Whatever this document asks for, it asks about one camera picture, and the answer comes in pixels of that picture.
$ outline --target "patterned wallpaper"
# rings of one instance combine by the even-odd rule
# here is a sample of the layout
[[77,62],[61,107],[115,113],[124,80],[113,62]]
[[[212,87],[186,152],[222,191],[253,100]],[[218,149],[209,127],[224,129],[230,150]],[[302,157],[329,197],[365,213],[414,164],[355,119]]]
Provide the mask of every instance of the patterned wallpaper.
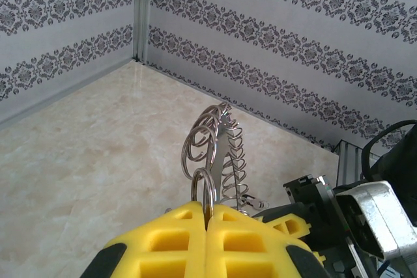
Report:
[[132,25],[133,0],[0,0],[0,123],[132,57]]
[[[318,145],[363,146],[417,109],[417,72],[408,70],[414,54],[376,58],[391,47],[393,57],[415,50],[416,11],[400,0],[151,0],[149,64]],[[303,25],[281,18],[303,20],[303,12],[337,32],[323,29],[317,39],[306,35],[313,33],[307,17]],[[352,27],[372,38],[369,52],[337,40]],[[245,60],[235,57],[242,51]],[[385,137],[377,152],[405,132]]]

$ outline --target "marble floor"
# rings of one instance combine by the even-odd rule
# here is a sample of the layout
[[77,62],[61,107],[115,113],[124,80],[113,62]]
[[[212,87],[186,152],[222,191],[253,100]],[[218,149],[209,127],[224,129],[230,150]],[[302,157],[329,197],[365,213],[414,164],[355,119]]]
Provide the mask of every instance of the marble floor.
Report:
[[[220,101],[131,62],[0,131],[0,277],[79,277],[112,237],[190,200],[191,125]],[[243,111],[250,193],[272,206],[338,157]]]

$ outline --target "black cable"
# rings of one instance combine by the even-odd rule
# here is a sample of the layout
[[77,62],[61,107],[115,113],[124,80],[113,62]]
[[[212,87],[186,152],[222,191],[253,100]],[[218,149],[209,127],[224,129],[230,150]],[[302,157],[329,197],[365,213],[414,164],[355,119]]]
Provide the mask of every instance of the black cable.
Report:
[[362,159],[362,174],[365,177],[365,179],[368,182],[372,182],[373,178],[369,172],[369,170],[371,169],[370,165],[369,165],[369,158],[371,156],[371,149],[372,146],[382,137],[384,137],[385,135],[388,135],[389,133],[392,133],[394,130],[397,130],[398,128],[404,127],[406,125],[411,125],[411,124],[417,124],[417,120],[402,120],[401,122],[397,122],[393,125],[391,125],[390,127],[388,127],[387,129],[381,131],[378,135],[376,135],[370,142],[368,142],[366,144],[366,146],[364,147],[364,149],[362,150],[362,155],[361,155],[361,159]]
[[389,265],[390,265],[390,261],[386,260],[385,262],[382,263],[381,266],[379,266],[377,270],[378,277],[380,277],[384,273],[384,271],[389,267]]

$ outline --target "beige marble surface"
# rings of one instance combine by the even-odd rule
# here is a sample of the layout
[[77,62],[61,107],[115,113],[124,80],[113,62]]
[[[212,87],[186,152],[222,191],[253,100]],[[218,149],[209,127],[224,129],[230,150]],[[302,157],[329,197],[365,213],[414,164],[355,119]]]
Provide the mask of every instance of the beige marble surface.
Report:
[[[136,63],[0,131],[0,277],[79,277],[112,237],[189,200],[180,150],[211,98]],[[238,109],[250,193],[334,181],[338,157]]]

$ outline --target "metal keyring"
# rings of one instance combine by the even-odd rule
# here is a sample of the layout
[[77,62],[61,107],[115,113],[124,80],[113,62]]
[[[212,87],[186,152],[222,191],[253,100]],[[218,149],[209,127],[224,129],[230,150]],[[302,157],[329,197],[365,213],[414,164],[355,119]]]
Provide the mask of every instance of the metal keyring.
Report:
[[191,181],[191,201],[197,201],[197,185],[200,178],[204,178],[206,187],[204,192],[208,193],[208,210],[205,210],[205,208],[203,208],[203,211],[205,211],[204,220],[207,229],[209,220],[213,216],[214,203],[217,201],[216,187],[214,186],[214,181],[211,177],[210,171],[208,171],[204,167],[196,169],[193,174],[193,179]]

